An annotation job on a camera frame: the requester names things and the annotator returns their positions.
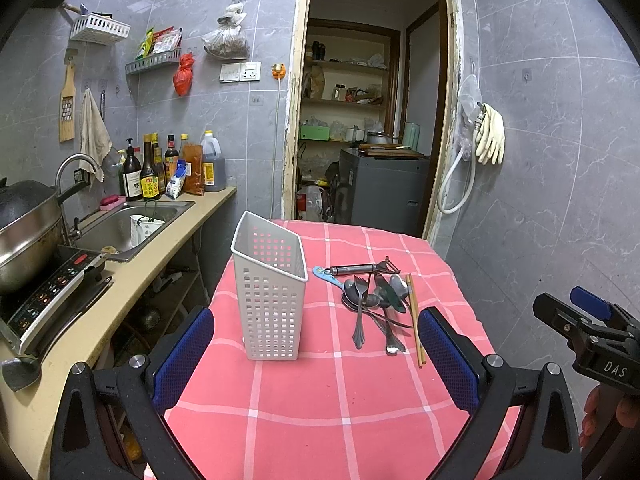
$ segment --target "green box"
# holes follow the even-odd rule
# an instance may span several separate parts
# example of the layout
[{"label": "green box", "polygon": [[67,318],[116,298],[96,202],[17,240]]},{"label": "green box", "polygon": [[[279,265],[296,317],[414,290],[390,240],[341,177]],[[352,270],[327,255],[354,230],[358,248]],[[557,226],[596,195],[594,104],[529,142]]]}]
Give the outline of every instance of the green box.
[{"label": "green box", "polygon": [[300,139],[329,140],[329,127],[300,126]]}]

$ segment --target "stainless steel sink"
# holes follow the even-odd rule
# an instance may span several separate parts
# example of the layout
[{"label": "stainless steel sink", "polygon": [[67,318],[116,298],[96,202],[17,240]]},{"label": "stainless steel sink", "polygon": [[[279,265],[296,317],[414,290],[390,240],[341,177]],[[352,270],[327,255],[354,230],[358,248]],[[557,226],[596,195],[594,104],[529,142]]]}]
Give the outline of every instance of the stainless steel sink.
[{"label": "stainless steel sink", "polygon": [[156,202],[155,218],[164,220],[161,228],[149,238],[135,247],[131,244],[131,215],[151,215],[154,211],[153,203],[145,208],[143,202],[125,202],[107,214],[91,222],[82,229],[82,236],[76,240],[76,246],[90,251],[101,251],[103,247],[113,246],[117,254],[110,254],[109,259],[117,262],[129,262],[153,238],[158,236],[171,222],[187,211],[195,202]]}]

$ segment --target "cooking pot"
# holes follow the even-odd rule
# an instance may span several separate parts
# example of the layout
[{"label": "cooking pot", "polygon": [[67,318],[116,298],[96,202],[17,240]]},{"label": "cooking pot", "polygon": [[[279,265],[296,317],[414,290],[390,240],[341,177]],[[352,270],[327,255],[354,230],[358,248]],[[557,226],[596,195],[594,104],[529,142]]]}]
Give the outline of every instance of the cooking pot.
[{"label": "cooking pot", "polygon": [[58,192],[34,180],[0,180],[0,296],[19,290],[62,241]]},{"label": "cooking pot", "polygon": [[367,132],[367,144],[392,144],[393,139],[382,132]]}]

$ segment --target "pink soap dish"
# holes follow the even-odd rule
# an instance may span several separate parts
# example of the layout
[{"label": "pink soap dish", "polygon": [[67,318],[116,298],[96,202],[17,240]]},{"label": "pink soap dish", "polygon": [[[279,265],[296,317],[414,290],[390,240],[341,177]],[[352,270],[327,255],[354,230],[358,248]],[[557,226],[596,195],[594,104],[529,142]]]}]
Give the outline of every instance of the pink soap dish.
[{"label": "pink soap dish", "polygon": [[100,200],[100,211],[110,211],[114,207],[124,204],[126,201],[124,195],[110,195]]}]

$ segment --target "red plastic bag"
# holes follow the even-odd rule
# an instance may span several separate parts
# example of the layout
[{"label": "red plastic bag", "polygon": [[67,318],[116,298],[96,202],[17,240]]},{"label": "red plastic bag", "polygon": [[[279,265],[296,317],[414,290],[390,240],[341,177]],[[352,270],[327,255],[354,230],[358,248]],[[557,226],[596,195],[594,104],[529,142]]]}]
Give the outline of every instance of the red plastic bag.
[{"label": "red plastic bag", "polygon": [[180,56],[180,68],[174,74],[175,92],[180,96],[185,96],[191,88],[193,82],[193,70],[191,67],[194,63],[193,54],[188,52]]}]

